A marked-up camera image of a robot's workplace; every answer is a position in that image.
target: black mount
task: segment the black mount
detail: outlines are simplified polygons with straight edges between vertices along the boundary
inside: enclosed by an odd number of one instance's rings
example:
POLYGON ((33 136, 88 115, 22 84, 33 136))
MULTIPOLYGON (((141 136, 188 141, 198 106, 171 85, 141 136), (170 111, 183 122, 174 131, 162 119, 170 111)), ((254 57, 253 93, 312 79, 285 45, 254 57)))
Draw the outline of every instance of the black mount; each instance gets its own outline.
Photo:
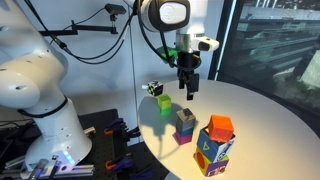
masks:
POLYGON ((110 32, 111 34, 118 34, 115 22, 117 20, 117 15, 125 14, 127 11, 123 6, 115 4, 107 4, 104 7, 110 14, 110 21, 112 26, 88 26, 88 25, 78 25, 71 21, 71 30, 57 30, 57 31, 39 31, 42 36, 51 36, 52 34, 56 36, 66 36, 66 35, 78 35, 78 31, 102 31, 110 32))

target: toy block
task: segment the toy block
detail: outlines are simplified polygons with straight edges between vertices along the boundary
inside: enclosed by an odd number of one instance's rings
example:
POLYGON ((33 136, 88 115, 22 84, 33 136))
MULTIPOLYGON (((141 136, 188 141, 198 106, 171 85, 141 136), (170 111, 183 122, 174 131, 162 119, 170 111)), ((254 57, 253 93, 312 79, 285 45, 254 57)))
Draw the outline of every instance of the toy block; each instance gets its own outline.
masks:
POLYGON ((171 109, 171 98, 167 94, 161 94, 158 96, 158 105, 160 109, 171 109))
POLYGON ((231 140, 227 143, 212 141, 209 138, 208 127, 205 127, 200 130, 197 146, 209 161, 214 163, 229 154, 235 138, 236 136, 233 134, 231 140))
POLYGON ((188 136, 190 134, 193 134, 194 127, 181 131, 180 129, 177 128, 177 125, 178 124, 176 124, 176 131, 180 134, 180 136, 188 136))
POLYGON ((148 93, 153 96, 159 96, 163 92, 163 84, 159 81, 151 81, 148 83, 148 93))
POLYGON ((229 157, 225 156, 218 162, 212 163, 197 147, 196 153, 193 155, 196 160, 202 174, 206 177, 221 174, 225 171, 229 162, 229 157))
POLYGON ((176 140, 179 145, 183 145, 192 141, 192 134, 188 136, 180 136, 178 132, 175 132, 174 136, 176 137, 176 140))
POLYGON ((176 122, 176 128, 179 132, 185 131, 187 129, 193 128, 196 122, 196 117, 186 108, 180 111, 177 111, 178 119, 176 122))
POLYGON ((208 127, 210 139, 219 142, 229 142, 234 132, 232 121, 226 116, 211 115, 208 127))
POLYGON ((166 108, 166 109, 160 109, 160 114, 165 116, 165 115, 170 115, 171 114, 171 107, 166 108))

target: orange block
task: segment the orange block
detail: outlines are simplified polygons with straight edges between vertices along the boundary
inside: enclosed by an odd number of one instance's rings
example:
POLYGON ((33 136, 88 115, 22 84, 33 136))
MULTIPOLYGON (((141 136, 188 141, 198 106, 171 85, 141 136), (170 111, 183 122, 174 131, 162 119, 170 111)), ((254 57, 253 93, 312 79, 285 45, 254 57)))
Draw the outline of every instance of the orange block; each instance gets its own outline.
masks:
POLYGON ((218 142, 229 142, 234 132, 230 117, 211 115, 209 128, 209 138, 218 142))

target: blue block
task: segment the blue block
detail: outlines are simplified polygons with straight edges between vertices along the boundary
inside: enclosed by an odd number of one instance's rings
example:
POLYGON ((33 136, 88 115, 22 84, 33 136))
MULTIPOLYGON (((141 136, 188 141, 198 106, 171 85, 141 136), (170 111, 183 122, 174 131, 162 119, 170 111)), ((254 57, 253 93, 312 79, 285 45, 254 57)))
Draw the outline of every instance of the blue block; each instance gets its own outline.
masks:
POLYGON ((179 128, 177 128, 177 126, 176 126, 176 130, 177 130, 177 132, 180 134, 180 136, 189 136, 189 135, 192 135, 192 134, 193 134, 193 129, 194 129, 194 128, 190 128, 190 129, 181 131, 181 130, 180 130, 179 128))
POLYGON ((200 130, 197 146, 209 161, 214 163, 229 154, 234 140, 235 135, 233 134, 231 140, 227 143, 213 141, 209 138, 208 127, 205 127, 200 130))

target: pink block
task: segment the pink block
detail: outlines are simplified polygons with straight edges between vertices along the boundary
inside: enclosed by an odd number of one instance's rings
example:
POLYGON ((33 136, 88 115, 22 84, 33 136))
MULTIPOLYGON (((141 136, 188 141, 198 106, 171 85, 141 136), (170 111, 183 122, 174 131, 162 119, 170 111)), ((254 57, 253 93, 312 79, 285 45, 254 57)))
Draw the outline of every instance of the pink block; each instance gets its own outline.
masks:
POLYGON ((182 136, 181 137, 178 132, 175 132, 174 136, 176 137, 176 140, 178 141, 179 145, 183 145, 185 143, 191 142, 191 140, 192 140, 192 134, 188 135, 188 136, 182 136))

